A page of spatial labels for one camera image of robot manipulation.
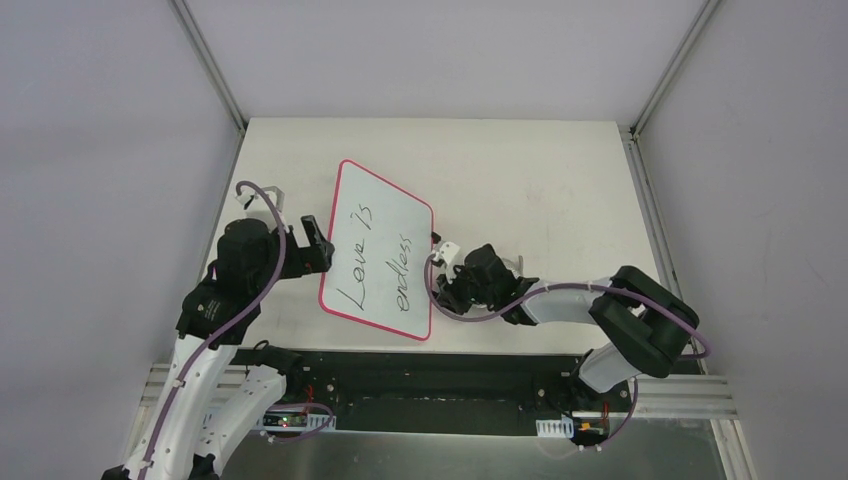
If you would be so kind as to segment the pink-framed whiteboard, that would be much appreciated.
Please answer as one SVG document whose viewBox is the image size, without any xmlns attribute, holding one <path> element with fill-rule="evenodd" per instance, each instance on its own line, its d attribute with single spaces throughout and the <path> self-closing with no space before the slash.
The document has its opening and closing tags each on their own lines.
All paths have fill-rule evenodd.
<svg viewBox="0 0 848 480">
<path fill-rule="evenodd" d="M 396 183 L 350 160 L 340 162 L 319 304 L 329 313 L 407 338 L 431 335 L 432 307 L 423 280 L 433 246 L 432 207 Z"/>
</svg>

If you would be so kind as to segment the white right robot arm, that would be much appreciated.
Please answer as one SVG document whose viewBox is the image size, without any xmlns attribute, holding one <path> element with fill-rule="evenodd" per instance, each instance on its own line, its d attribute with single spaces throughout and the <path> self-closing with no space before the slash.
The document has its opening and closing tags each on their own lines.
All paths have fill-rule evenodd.
<svg viewBox="0 0 848 480">
<path fill-rule="evenodd" d="M 490 244 L 463 255 L 444 242 L 427 257 L 424 277 L 431 304 L 453 320 L 600 328 L 606 343 L 581 358 L 567 384 L 569 400 L 583 410 L 638 375 L 667 377 L 691 340 L 706 342 L 695 311 L 635 266 L 599 280 L 552 282 L 517 274 Z"/>
</svg>

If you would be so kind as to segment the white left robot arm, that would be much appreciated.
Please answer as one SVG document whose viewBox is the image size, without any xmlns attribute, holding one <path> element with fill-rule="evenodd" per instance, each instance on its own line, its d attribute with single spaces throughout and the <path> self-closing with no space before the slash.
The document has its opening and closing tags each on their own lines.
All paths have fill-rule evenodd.
<svg viewBox="0 0 848 480">
<path fill-rule="evenodd" d="M 247 374 L 216 412 L 213 395 L 236 360 L 260 303 L 283 279 L 325 273 L 334 247 L 312 215 L 301 219 L 308 243 L 291 227 L 256 218 L 229 223 L 217 257 L 185 297 L 170 369 L 141 439 L 106 479 L 218 479 L 231 456 L 273 404 L 311 407 L 302 355 L 263 343 L 244 360 Z"/>
</svg>

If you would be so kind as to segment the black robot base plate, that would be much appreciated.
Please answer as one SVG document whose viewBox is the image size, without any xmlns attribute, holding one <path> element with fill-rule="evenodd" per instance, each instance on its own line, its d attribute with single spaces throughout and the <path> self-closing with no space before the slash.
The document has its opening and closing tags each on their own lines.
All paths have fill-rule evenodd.
<svg viewBox="0 0 848 480">
<path fill-rule="evenodd" d="M 339 432 L 535 436 L 571 418 L 606 436 L 632 408 L 628 380 L 606 393 L 582 387 L 574 355 L 295 352 L 281 401 L 333 414 Z"/>
</svg>

